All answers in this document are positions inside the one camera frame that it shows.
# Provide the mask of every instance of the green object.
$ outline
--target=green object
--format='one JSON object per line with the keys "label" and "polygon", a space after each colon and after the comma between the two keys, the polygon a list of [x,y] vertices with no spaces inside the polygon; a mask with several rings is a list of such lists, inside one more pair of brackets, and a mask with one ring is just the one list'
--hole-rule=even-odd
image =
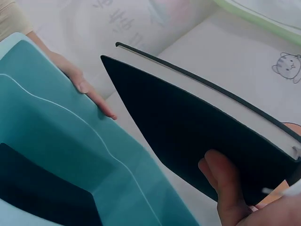
{"label": "green object", "polygon": [[282,28],[274,23],[269,22],[259,16],[253,15],[247,11],[237,8],[226,0],[214,0],[220,7],[223,7],[228,12],[235,14],[251,23],[261,26],[262,28],[288,40],[291,43],[301,46],[301,36]]}
{"label": "green object", "polygon": [[199,225],[149,153],[26,36],[2,41],[0,59],[0,143],[91,193],[104,226]]}

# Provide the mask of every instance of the finger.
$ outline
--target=finger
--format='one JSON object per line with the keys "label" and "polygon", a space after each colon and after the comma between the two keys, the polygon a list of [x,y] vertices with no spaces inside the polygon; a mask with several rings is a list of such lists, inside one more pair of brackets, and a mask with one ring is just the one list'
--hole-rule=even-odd
{"label": "finger", "polygon": [[87,81],[83,76],[83,72],[79,68],[70,66],[67,67],[63,72],[72,81],[73,85],[78,89],[79,92],[89,92],[89,85],[87,85]]}
{"label": "finger", "polygon": [[257,205],[255,205],[255,207],[258,209],[258,210],[261,210],[261,209],[263,209],[264,207],[266,207],[267,206],[267,204],[257,204]]}
{"label": "finger", "polygon": [[218,151],[208,151],[205,159],[217,181],[218,212],[222,225],[235,226],[252,213],[243,198],[238,170]]}
{"label": "finger", "polygon": [[97,106],[102,110],[102,112],[112,118],[113,120],[117,119],[117,115],[110,109],[109,105],[106,103],[106,101],[96,92],[96,90],[93,88],[92,85],[90,85],[88,82],[85,83],[85,86],[88,87],[88,92],[86,95],[97,104]]}
{"label": "finger", "polygon": [[282,197],[247,217],[242,226],[297,226],[301,222],[301,195]]}
{"label": "finger", "polygon": [[205,177],[207,178],[209,184],[217,191],[217,181],[214,178],[214,176],[213,176],[213,174],[212,174],[205,158],[201,159],[198,162],[198,168],[205,175]]}
{"label": "finger", "polygon": [[64,73],[72,81],[78,91],[85,93],[94,103],[97,104],[106,116],[114,120],[117,119],[116,114],[110,109],[105,100],[96,92],[94,87],[85,80],[80,69],[76,67],[68,67],[68,70]]}

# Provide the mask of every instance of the fingernail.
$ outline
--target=fingernail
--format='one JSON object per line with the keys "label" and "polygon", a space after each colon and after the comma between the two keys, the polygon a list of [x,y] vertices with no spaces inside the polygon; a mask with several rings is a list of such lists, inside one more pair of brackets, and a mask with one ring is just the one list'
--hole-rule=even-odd
{"label": "fingernail", "polygon": [[78,85],[78,89],[81,93],[87,93],[89,92],[89,86],[87,84],[86,81],[82,81],[79,85]]}

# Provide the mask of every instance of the notebook cover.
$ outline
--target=notebook cover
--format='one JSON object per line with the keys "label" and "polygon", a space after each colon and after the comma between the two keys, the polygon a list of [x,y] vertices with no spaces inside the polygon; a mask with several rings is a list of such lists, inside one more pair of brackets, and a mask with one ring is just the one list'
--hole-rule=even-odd
{"label": "notebook cover", "polygon": [[[262,188],[276,188],[297,169],[298,161],[204,100],[133,66],[107,56],[101,58],[122,101],[158,158],[210,198],[217,200],[217,194],[198,169],[199,160],[209,149],[221,151],[238,167],[243,194],[250,205],[266,197]],[[170,66],[153,56],[151,59]]]}

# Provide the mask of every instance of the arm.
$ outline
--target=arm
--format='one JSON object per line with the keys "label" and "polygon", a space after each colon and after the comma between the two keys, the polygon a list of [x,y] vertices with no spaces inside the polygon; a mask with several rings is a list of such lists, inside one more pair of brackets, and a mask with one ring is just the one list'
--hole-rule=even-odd
{"label": "arm", "polygon": [[117,119],[105,100],[84,78],[83,72],[65,57],[52,52],[33,31],[33,28],[14,0],[0,0],[0,40],[12,33],[21,32],[29,37],[49,57],[49,59],[72,81],[79,92],[92,99],[102,112]]}

